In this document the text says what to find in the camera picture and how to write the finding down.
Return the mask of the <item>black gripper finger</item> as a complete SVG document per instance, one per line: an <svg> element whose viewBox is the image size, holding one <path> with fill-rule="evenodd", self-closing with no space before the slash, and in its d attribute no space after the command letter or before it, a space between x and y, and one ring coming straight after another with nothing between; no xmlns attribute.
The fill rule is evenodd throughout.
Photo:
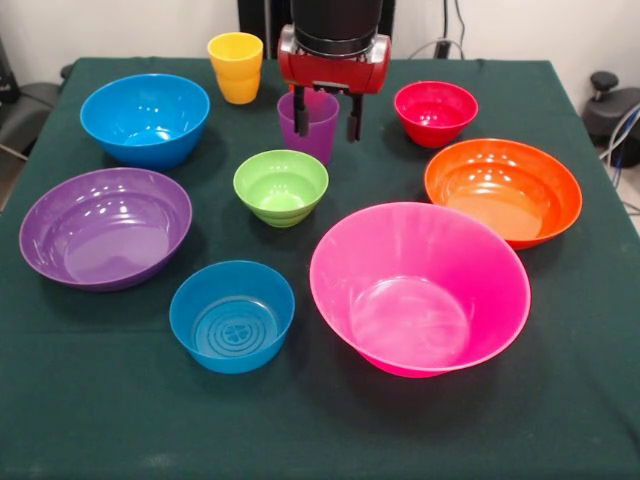
<svg viewBox="0 0 640 480"><path fill-rule="evenodd" d="M294 86L293 90L294 132L307 136L309 131L308 112L305 105L305 87Z"/></svg>
<svg viewBox="0 0 640 480"><path fill-rule="evenodd" d="M347 118L347 141L354 143L361 139L361 124L363 114L363 95L350 94L352 106L350 114Z"/></svg>

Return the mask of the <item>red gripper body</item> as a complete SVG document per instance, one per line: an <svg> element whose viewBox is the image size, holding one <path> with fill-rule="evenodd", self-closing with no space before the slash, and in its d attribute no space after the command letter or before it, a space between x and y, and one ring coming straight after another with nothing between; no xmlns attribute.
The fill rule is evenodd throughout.
<svg viewBox="0 0 640 480"><path fill-rule="evenodd" d="M376 34L356 56L330 57L305 50L293 24L285 25L277 51L284 81L303 87L332 87L351 94L377 94L386 79L391 56L390 37Z"/></svg>

